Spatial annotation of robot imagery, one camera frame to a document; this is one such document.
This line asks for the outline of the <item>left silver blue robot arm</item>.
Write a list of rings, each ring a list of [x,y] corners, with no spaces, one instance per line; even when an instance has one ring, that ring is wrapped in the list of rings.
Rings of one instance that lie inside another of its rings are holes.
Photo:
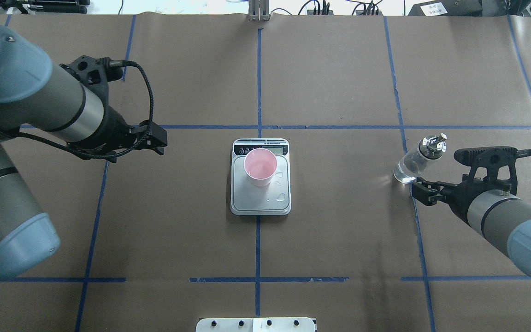
[[[109,83],[138,69],[149,118],[133,126],[109,104]],[[115,162],[131,151],[164,154],[166,130],[153,121],[154,97],[142,66],[128,59],[78,57],[57,65],[46,51],[0,25],[0,281],[46,260],[60,246],[44,212],[3,143],[26,138],[82,160]]]

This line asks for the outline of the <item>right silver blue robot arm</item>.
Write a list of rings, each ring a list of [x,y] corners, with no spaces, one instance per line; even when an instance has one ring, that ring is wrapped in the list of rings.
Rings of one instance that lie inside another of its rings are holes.
[[[509,181],[467,178],[459,184],[418,178],[412,196],[426,206],[437,202],[531,277],[531,204],[517,197]]]

